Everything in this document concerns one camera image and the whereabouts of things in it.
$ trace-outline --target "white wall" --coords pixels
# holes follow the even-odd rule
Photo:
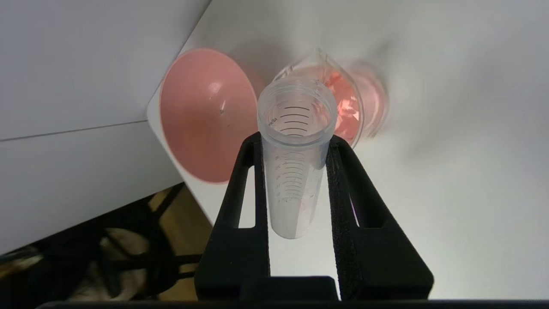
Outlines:
[[[145,108],[208,2],[0,1],[0,253],[181,182]]]
[[[0,140],[146,120],[207,4],[0,1]]]

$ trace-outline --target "clear plastic tube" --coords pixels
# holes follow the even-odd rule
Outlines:
[[[299,238],[312,222],[337,106],[320,81],[287,77],[261,93],[257,122],[262,137],[273,230]]]

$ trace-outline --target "glass beaker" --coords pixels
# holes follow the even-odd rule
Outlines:
[[[382,124],[386,95],[382,83],[365,65],[343,69],[320,48],[285,67],[274,80],[302,76],[319,80],[337,103],[335,134],[355,147],[362,136],[373,137]]]
[[[336,121],[335,98],[316,79],[279,79],[259,97],[271,225],[284,238],[303,236],[312,222]]]

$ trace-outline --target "white table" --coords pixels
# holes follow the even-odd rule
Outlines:
[[[356,148],[435,276],[431,298],[549,297],[547,2],[213,1],[181,52],[211,47],[269,81],[313,47],[384,76],[384,128]],[[226,185],[189,175],[150,126],[208,218]],[[253,173],[242,220],[253,222]],[[331,275],[324,176],[309,233],[270,231],[273,275]]]

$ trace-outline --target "white surface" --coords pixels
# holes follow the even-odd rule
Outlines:
[[[548,5],[214,1],[183,51],[218,49],[267,81],[317,46],[375,65],[390,111],[355,152],[434,273],[431,298],[548,298]],[[148,119],[166,147],[158,95]],[[215,220],[226,186],[176,166]],[[335,277],[326,177],[321,190],[307,236],[270,231],[273,275]]]
[[[207,3],[0,1],[0,140],[145,120]]]
[[[0,253],[181,182],[146,122],[0,142]]]

